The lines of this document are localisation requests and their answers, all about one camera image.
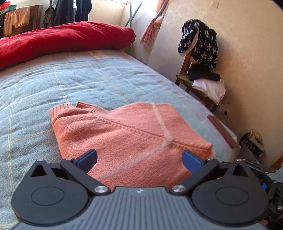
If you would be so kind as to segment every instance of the curtain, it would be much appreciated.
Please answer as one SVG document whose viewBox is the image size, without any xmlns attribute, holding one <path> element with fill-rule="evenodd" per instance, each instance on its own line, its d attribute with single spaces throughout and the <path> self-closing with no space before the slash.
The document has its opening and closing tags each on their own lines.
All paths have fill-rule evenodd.
<svg viewBox="0 0 283 230">
<path fill-rule="evenodd" d="M 154 27 L 160 28 L 163 21 L 164 15 L 168 8 L 170 0 L 157 0 L 156 5 L 156 17 L 148 24 L 143 35 L 139 39 L 139 43 L 145 45 L 146 47 L 151 47 L 154 41 Z"/>
</svg>

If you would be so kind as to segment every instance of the red object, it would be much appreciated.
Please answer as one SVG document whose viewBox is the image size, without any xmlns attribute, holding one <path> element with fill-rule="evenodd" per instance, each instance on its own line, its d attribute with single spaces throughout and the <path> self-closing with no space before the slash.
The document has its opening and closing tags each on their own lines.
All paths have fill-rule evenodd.
<svg viewBox="0 0 283 230">
<path fill-rule="evenodd" d="M 123 49 L 135 41 L 130 28 L 97 22 L 74 22 L 0 39 L 0 70 L 45 54 Z"/>
<path fill-rule="evenodd" d="M 217 119 L 217 117 L 213 115 L 208 115 L 207 118 L 215 126 L 215 128 L 220 132 L 222 137 L 225 139 L 225 141 L 228 143 L 228 145 L 231 148 L 235 148 L 238 145 L 238 143 L 231 137 L 231 135 L 228 133 L 225 127 Z"/>
<path fill-rule="evenodd" d="M 0 10 L 4 9 L 4 8 L 10 6 L 10 5 L 11 5 L 11 2 L 10 2 L 10 1 L 4 2 L 2 5 L 0 5 Z"/>
</svg>

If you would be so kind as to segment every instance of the light blue bedspread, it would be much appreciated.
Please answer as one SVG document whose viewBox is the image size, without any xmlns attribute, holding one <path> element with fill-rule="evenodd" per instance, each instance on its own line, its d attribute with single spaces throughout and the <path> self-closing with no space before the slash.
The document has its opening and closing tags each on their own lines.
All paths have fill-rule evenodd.
<svg viewBox="0 0 283 230">
<path fill-rule="evenodd" d="M 137 101 L 170 103 L 213 144 L 218 160 L 235 157 L 200 102 L 126 53 L 96 50 L 39 57 L 0 71 L 0 229 L 17 222 L 11 196 L 34 161 L 61 159 L 49 110 L 77 101 L 108 110 Z"/>
</svg>

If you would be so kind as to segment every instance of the blue gripper pad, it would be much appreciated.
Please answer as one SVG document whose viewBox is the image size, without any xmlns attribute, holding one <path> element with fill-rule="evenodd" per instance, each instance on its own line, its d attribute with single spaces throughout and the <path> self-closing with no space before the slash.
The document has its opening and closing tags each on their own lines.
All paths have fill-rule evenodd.
<svg viewBox="0 0 283 230">
<path fill-rule="evenodd" d="M 88 173 L 96 163 L 97 152 L 94 149 L 90 149 L 73 161 L 73 164 L 85 173 Z"/>
<path fill-rule="evenodd" d="M 185 150 L 182 155 L 183 165 L 191 172 L 195 173 L 198 169 L 206 164 L 206 160 L 192 153 L 190 150 Z"/>
</svg>

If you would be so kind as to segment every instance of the orange sweater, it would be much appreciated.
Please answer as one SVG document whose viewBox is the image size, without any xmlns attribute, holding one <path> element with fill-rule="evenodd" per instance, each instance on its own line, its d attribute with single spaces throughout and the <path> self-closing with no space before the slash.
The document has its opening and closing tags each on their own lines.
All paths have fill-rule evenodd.
<svg viewBox="0 0 283 230">
<path fill-rule="evenodd" d="M 50 116 L 62 157 L 95 149 L 98 161 L 89 175 L 111 189 L 170 188 L 190 175 L 182 164 L 183 150 L 211 156 L 212 144 L 169 104 L 138 102 L 107 111 L 78 102 L 58 105 Z"/>
</svg>

